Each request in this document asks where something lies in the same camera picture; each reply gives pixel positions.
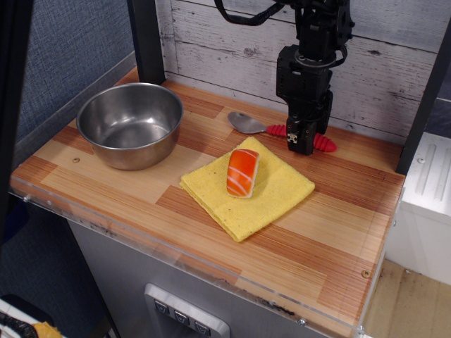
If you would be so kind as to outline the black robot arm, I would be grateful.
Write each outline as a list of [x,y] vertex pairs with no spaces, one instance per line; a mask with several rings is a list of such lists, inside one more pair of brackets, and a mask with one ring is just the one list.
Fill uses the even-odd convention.
[[291,7],[299,44],[284,47],[278,55],[276,94],[288,105],[289,150],[310,155],[315,136],[328,127],[331,68],[345,62],[355,23],[349,1],[296,1]]

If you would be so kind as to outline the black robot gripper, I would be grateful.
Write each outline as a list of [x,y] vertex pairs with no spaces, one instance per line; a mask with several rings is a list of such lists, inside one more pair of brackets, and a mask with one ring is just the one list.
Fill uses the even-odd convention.
[[309,68],[299,62],[297,46],[285,46],[278,54],[276,95],[288,105],[286,139],[288,149],[309,156],[316,132],[328,127],[333,102],[332,71]]

